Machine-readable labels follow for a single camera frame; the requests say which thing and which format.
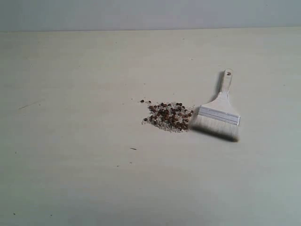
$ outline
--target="white brush handle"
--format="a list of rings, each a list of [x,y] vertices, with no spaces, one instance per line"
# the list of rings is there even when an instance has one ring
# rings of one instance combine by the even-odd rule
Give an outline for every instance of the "white brush handle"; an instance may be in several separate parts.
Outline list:
[[[230,84],[232,80],[233,71],[231,69],[226,69],[224,72],[224,78],[222,79],[221,93],[229,93]]]

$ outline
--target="gray wall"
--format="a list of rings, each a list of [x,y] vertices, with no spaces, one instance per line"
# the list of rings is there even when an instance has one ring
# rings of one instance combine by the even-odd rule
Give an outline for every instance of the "gray wall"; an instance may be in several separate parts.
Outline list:
[[[0,0],[0,31],[301,25],[300,0]]]

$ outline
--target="brush bristles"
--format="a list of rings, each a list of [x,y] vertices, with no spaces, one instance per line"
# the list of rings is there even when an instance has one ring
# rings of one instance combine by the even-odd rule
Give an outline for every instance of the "brush bristles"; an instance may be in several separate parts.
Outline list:
[[[192,129],[201,130],[222,138],[238,141],[238,126],[228,122],[198,115],[194,120],[192,120],[190,126]]]

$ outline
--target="paintbrush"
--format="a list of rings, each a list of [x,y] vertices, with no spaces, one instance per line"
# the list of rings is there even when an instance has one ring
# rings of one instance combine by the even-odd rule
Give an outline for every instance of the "paintbrush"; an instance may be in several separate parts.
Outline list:
[[[198,114],[191,120],[191,128],[238,141],[240,116],[229,102],[232,74],[231,69],[225,70],[217,98],[208,104],[201,105]]]

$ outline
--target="pile of seeds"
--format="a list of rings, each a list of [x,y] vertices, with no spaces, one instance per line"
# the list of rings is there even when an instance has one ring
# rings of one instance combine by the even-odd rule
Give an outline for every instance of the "pile of seeds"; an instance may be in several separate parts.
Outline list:
[[[182,103],[160,103],[152,105],[151,101],[141,100],[147,103],[150,116],[143,119],[143,124],[150,123],[160,129],[171,132],[182,132],[188,130],[188,123],[193,114],[193,108],[185,108]]]

